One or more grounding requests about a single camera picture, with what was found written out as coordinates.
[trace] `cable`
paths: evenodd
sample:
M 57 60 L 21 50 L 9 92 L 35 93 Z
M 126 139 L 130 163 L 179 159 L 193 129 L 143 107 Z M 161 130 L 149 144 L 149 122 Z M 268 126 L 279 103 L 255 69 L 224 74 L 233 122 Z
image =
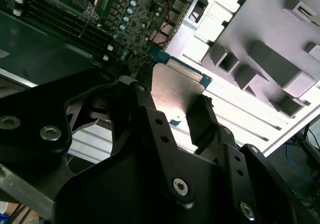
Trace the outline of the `cable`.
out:
M 316 182 L 310 178 L 310 175 L 307 174 L 305 171 L 303 171 L 299 165 L 291 162 L 290 158 L 289 158 L 289 145 L 285 145 L 285 157 L 287 159 L 287 161 L 290 163 L 291 166 L 293 166 L 299 173 L 301 173 L 305 178 L 307 178 L 308 180 L 310 180 L 313 184 L 315 184 Z
M 155 33 L 154 37 L 151 40 L 151 45 L 154 43 L 154 40 L 155 40 L 156 36 L 159 34 L 159 32 L 161 32 L 166 26 L 169 25 L 169 22 L 170 22 L 170 6 L 169 6 L 169 2 L 168 1 L 166 2 L 166 10 L 167 10 L 167 18 L 168 18 L 168 20 L 166 21 L 165 25 L 163 27 L 159 28 L 159 30 Z
M 19 224 L 23 224 L 25 222 L 25 220 L 27 219 L 27 217 L 29 216 L 31 212 L 31 209 L 29 208 L 29 210 L 24 214 L 24 216 L 22 217 L 21 221 L 19 222 Z
M 318 148 L 319 148 L 319 150 L 320 150 L 320 145 L 319 145 L 319 143 L 318 143 L 318 140 L 317 140 L 315 134 L 314 134 L 310 129 L 308 129 L 308 131 L 312 134 L 312 136 L 313 136 L 313 138 L 314 138 L 314 140 L 315 140 L 315 143 L 316 143 L 316 145 L 318 146 Z

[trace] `screw hole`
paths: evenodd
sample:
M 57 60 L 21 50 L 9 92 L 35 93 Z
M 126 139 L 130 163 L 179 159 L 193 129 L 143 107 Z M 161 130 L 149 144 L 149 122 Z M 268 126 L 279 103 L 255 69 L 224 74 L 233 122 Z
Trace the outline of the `screw hole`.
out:
M 161 136 L 161 140 L 162 140 L 163 142 L 165 142 L 165 143 L 168 143 L 168 142 L 169 142 L 169 139 L 168 139 L 168 137 L 166 137 L 166 136 Z
M 243 176 L 244 173 L 240 170 L 240 169 L 237 169 L 236 172 L 240 175 L 240 176 Z
M 13 126 L 14 124 L 16 124 L 16 122 L 13 119 L 7 118 L 7 119 L 3 120 L 3 124 Z
M 163 122 L 162 122 L 162 120 L 160 120 L 160 119 L 155 119 L 155 122 L 157 123 L 157 124 L 159 124 L 159 125 L 162 125 L 163 124 Z
M 54 129 L 48 129 L 48 130 L 45 130 L 45 134 L 54 136 L 55 134 L 57 134 L 57 131 Z

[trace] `black metal bracket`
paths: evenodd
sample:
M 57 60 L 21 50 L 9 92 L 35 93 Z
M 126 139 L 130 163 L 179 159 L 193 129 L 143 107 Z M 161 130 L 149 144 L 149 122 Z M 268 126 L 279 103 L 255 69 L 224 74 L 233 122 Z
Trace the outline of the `black metal bracket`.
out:
M 190 154 L 148 88 L 83 71 L 0 100 L 0 163 L 55 200 L 53 224 L 315 223 L 258 149 L 236 149 L 211 101 L 187 111 Z M 72 177 L 72 134 L 98 119 L 111 121 L 111 157 Z

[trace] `circuit board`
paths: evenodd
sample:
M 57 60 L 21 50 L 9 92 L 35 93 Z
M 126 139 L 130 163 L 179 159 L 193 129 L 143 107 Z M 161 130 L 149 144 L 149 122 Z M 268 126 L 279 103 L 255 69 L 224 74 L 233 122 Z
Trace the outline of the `circuit board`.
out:
M 134 77 L 177 31 L 193 0 L 0 0 L 0 8 Z

